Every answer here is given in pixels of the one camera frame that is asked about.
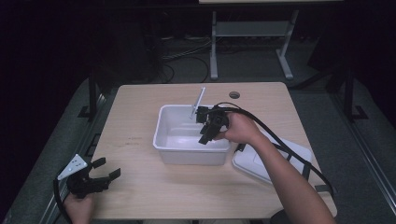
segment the metal leg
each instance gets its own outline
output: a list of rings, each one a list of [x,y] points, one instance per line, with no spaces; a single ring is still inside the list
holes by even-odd
[[[353,74],[349,68],[346,74],[346,85],[345,85],[345,98],[344,98],[344,113],[349,121],[354,122],[355,119],[368,119],[366,113],[359,105],[355,105],[358,114],[353,114]]]
[[[294,24],[297,20],[298,13],[299,13],[299,10],[293,11],[289,25],[288,25],[288,29],[285,34],[285,43],[283,44],[281,49],[276,50],[277,58],[279,59],[280,65],[282,66],[282,69],[283,69],[283,73],[285,74],[285,77],[288,80],[293,79],[293,74],[290,71],[288,62],[286,61],[286,58],[285,58],[285,55],[286,55],[286,50],[288,49],[288,46],[289,46],[291,35],[293,34]]]
[[[218,61],[216,59],[216,11],[213,12],[212,21],[212,50],[210,52],[210,78],[217,80],[218,76]]]
[[[90,91],[90,106],[83,106],[81,110],[79,111],[78,117],[79,118],[88,118],[88,122],[91,122],[93,118],[96,115],[96,84],[94,81],[94,71],[90,73],[90,76],[88,78],[88,84],[89,84],[89,91]]]

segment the human hand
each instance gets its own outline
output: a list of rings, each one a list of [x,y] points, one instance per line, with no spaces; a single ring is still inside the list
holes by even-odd
[[[94,208],[93,194],[87,194],[85,198],[80,199],[69,193],[64,200],[64,208],[73,224],[88,224],[91,221]]]
[[[222,138],[235,143],[251,144],[255,138],[264,136],[256,123],[245,115],[238,113],[228,113],[229,127],[225,132],[220,132],[215,140]]]

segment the human arm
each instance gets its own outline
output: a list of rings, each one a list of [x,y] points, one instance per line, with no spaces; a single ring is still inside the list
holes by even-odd
[[[271,141],[245,115],[229,113],[229,129],[216,139],[226,138],[251,145],[262,159],[286,213],[293,223],[335,223],[318,193],[277,151]]]
[[[76,195],[69,193],[64,200],[64,208],[73,224],[88,224],[91,222],[94,208],[93,194],[87,194],[85,198],[79,199]]]

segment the white plastic bin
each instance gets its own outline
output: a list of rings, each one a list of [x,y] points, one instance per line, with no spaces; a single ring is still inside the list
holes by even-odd
[[[153,145],[164,163],[185,165],[222,165],[231,148],[228,140],[200,144],[200,131],[196,115],[190,119],[191,105],[164,105],[161,107]]]

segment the metal stand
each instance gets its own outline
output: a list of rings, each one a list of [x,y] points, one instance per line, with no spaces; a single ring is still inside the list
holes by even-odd
[[[358,114],[353,114],[353,79],[352,71],[348,69],[346,74],[344,114],[351,122],[354,122],[355,119],[368,119],[366,113],[364,113],[364,110],[359,105],[355,105]]]
[[[286,79],[293,79],[288,62],[285,58],[289,46],[294,24],[299,10],[294,10],[289,21],[217,21],[216,11],[212,20],[212,50],[210,52],[210,77],[219,78],[216,58],[216,42],[218,36],[285,36],[281,49],[276,50]]]
[[[81,110],[79,111],[78,117],[79,118],[88,118],[88,122],[91,122],[93,118],[96,115],[96,84],[94,81],[94,75],[93,71],[90,73],[90,76],[88,78],[88,85],[89,85],[89,90],[90,90],[90,112],[87,112],[88,107],[83,106]]]

